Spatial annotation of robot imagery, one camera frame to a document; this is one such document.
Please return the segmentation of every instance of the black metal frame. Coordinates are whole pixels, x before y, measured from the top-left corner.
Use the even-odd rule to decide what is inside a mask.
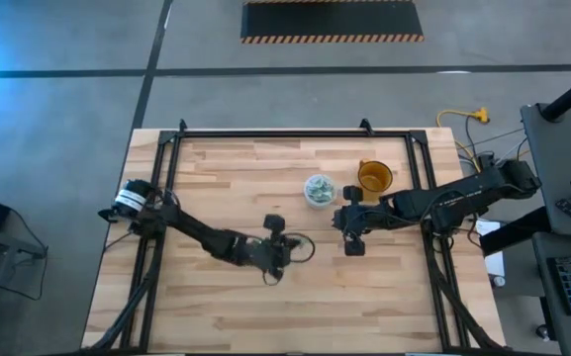
[[[434,179],[434,169],[430,158],[428,147],[428,138],[425,131],[375,131],[371,128],[369,122],[364,119],[360,123],[359,129],[355,130],[291,130],[291,131],[259,131],[259,130],[242,130],[242,131],[198,131],[187,130],[184,121],[181,121],[179,131],[162,131],[159,134],[157,141],[157,151],[155,153],[155,161],[153,163],[153,171],[151,174],[151,183],[155,186],[159,183],[159,175],[161,172],[162,158],[164,156],[165,147],[172,143],[172,151],[169,162],[168,176],[166,179],[165,188],[172,190],[175,170],[179,159],[179,148],[183,138],[238,138],[238,137],[394,137],[402,138],[406,144],[408,153],[409,167],[411,170],[412,182],[414,188],[422,188],[422,180],[417,163],[415,152],[415,144],[420,146],[426,176],[429,187],[435,187],[436,181]],[[424,236],[424,248],[427,257],[434,258],[434,248],[432,246],[432,238],[426,233]],[[120,348],[127,353],[134,352],[147,352],[148,342],[150,338],[150,328],[152,324],[153,311],[155,306],[155,294],[157,291],[157,280],[159,277],[158,268],[161,266],[162,251],[164,248],[165,230],[160,231],[156,235],[142,236],[138,246],[136,262],[134,266],[134,273],[132,277],[132,284],[130,289],[130,299],[127,303],[125,311],[128,314],[125,317],[126,322],[120,323],[120,329],[116,330],[122,334],[120,340]],[[143,280],[144,261],[146,252],[148,251],[151,242],[155,242],[153,256],[150,262],[150,268],[146,273]],[[445,267],[445,276],[450,283],[452,290],[458,296],[458,285],[456,282],[456,275],[453,268],[452,255],[447,245],[443,244],[441,247],[441,256],[443,265]],[[441,349],[446,350],[451,347],[450,336],[447,329],[447,322],[445,319],[445,310],[443,300],[441,297],[441,290],[438,285],[432,280],[432,271],[428,268],[428,276],[430,278],[430,286],[433,298],[434,313],[438,326],[438,331],[441,340]],[[143,310],[143,324],[141,329],[140,340],[137,346],[132,346],[133,334],[133,314],[135,313],[138,303],[147,295],[146,303]],[[459,334],[460,346],[469,347],[469,340],[467,330],[460,317],[454,313],[456,320],[456,328]],[[107,350],[111,345],[103,345]]]

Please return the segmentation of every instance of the white label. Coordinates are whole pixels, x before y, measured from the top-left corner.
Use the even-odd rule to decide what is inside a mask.
[[[135,200],[136,202],[144,205],[144,203],[146,203],[146,198],[141,196],[140,194],[136,194],[134,192],[130,192],[126,189],[121,189],[120,192],[118,192],[119,196],[123,196],[123,197],[127,197],[130,199]]]
[[[137,210],[138,212],[140,212],[140,210],[143,209],[143,205],[142,205],[142,204],[140,204],[140,203],[138,203],[138,202],[134,202],[133,200],[128,199],[128,198],[125,198],[125,197],[121,197],[121,196],[116,197],[116,202],[122,203],[122,204],[124,204],[124,205],[126,205],[126,206],[128,206],[128,207],[134,208],[134,209]]]

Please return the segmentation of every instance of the yellow and black striped border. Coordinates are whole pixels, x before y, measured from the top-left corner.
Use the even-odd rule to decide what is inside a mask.
[[[250,0],[245,1],[243,5],[248,4],[290,4],[290,3],[331,3],[331,2],[413,2],[413,0]]]
[[[241,38],[241,43],[244,45],[419,43],[423,41],[424,36],[417,34],[255,36]]]

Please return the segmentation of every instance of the wooden table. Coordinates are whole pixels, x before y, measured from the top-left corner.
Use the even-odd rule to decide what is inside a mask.
[[[426,129],[438,184],[462,177],[450,129]],[[122,180],[150,179],[159,130],[132,137]],[[388,192],[411,189],[404,142],[395,138],[195,138],[182,140],[175,192],[182,209],[216,227],[266,236],[265,214],[285,218],[317,244],[308,263],[291,265],[276,287],[260,271],[211,258],[169,229],[164,247],[151,352],[439,351],[424,247],[418,227],[365,236],[366,256],[346,257],[333,210],[308,208],[303,183],[317,173],[341,188],[356,182],[361,158],[394,173]],[[162,165],[167,167],[167,160]],[[420,161],[422,181],[426,181]],[[165,171],[162,172],[164,184]],[[112,226],[108,241],[126,231]],[[464,234],[452,249],[461,297],[479,323],[504,344],[481,251]],[[127,300],[137,239],[114,245],[102,260],[83,346],[97,341]],[[456,332],[446,308],[453,344]],[[140,334],[137,320],[135,340]]]

